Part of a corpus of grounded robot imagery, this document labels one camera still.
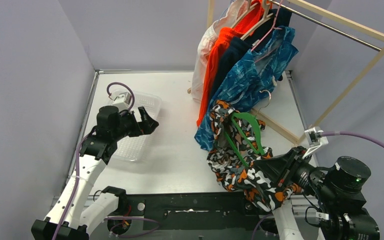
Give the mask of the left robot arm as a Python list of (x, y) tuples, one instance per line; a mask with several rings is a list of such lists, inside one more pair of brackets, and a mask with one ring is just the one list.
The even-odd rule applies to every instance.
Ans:
[(76, 148), (74, 171), (57, 203), (43, 220), (31, 227), (35, 240), (88, 240), (95, 228), (111, 213), (123, 213), (128, 207), (126, 191), (107, 186), (89, 207), (85, 203), (100, 174), (125, 137), (152, 134), (159, 123), (143, 106), (138, 107), (140, 121), (132, 110), (114, 105), (103, 106), (96, 125)]

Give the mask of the camouflage orange black shorts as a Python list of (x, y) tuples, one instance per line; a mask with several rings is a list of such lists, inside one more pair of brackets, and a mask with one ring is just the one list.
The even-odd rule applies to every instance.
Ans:
[[(218, 138), (216, 132), (219, 129), (217, 125), (214, 126), (214, 117), (218, 116), (218, 114), (214, 112), (214, 109), (218, 108), (217, 105), (216, 101), (215, 106), (209, 111), (210, 125), (215, 133), (214, 139)], [(246, 200), (267, 213), (281, 207), (283, 202), (290, 199), (292, 195), (302, 193), (302, 188), (293, 183), (284, 189), (270, 188), (268, 195), (259, 194), (256, 189), (257, 185), (266, 182), (263, 173), (253, 168), (253, 162), (250, 167), (234, 166), (232, 168), (223, 168), (213, 159), (214, 142), (206, 161), (210, 169), (215, 173), (218, 184), (228, 192), (242, 191)]]

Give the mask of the white plastic basket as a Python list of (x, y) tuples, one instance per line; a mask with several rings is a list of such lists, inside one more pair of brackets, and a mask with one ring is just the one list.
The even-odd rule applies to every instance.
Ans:
[(157, 116), (162, 100), (160, 97), (129, 89), (108, 92), (110, 99), (108, 131), (111, 141), (108, 151), (111, 160), (136, 161), (143, 153), (146, 136), (159, 126)]

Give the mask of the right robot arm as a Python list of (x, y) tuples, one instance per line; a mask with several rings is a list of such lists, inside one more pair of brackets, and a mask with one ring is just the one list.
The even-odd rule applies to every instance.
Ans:
[(380, 229), (364, 208), (364, 183), (370, 168), (357, 158), (339, 157), (332, 167), (309, 163), (310, 150), (297, 146), (283, 155), (255, 161), (254, 166), (277, 187), (297, 184), (305, 194), (318, 200), (318, 209), (327, 214), (318, 226), (327, 240), (378, 240)]

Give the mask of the green hanger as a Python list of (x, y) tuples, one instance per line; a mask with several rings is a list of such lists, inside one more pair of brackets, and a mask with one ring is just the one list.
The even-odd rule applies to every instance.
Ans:
[(254, 115), (240, 111), (235, 102), (217, 100), (213, 125), (218, 126), (213, 159), (223, 168), (251, 166), (273, 157), (273, 150), (262, 143), (266, 123)]

